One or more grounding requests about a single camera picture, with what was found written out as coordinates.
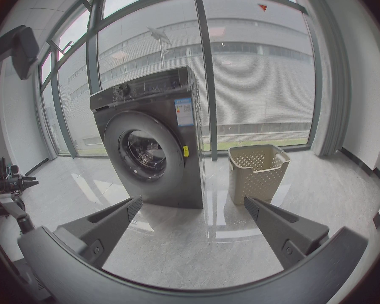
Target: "energy label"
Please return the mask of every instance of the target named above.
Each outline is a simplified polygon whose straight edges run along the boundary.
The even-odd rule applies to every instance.
[[[191,98],[175,99],[177,126],[193,126]]]

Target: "washing machine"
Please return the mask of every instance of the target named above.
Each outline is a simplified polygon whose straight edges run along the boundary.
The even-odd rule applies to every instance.
[[[203,208],[204,155],[197,80],[189,67],[136,78],[90,97],[107,154],[130,196]]]

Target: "light pole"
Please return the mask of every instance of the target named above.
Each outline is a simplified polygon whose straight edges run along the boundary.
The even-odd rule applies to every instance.
[[[160,56],[162,58],[162,67],[164,69],[164,59],[163,59],[163,48],[162,48],[162,42],[165,42],[172,46],[172,43],[170,42],[169,38],[167,35],[158,29],[152,28],[152,27],[147,27],[151,31],[151,36],[155,38],[157,41],[159,41],[159,46],[160,46]]]

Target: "laundry basket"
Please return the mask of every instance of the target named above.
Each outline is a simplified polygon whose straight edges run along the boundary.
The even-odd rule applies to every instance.
[[[229,194],[235,205],[246,196],[271,202],[290,158],[271,144],[238,146],[228,149]]]

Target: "floor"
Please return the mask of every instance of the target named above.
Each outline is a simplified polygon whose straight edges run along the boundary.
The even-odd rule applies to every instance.
[[[291,162],[272,204],[329,226],[368,237],[380,205],[380,180],[342,153],[320,159],[290,153]],[[144,204],[103,266],[150,285],[207,289],[270,276],[282,266],[243,206],[228,196],[228,159],[206,162],[203,210]],[[39,185],[23,199],[35,226],[55,230],[128,197],[108,159],[58,157],[38,168]],[[19,228],[0,218],[0,243],[12,261],[22,253]]]

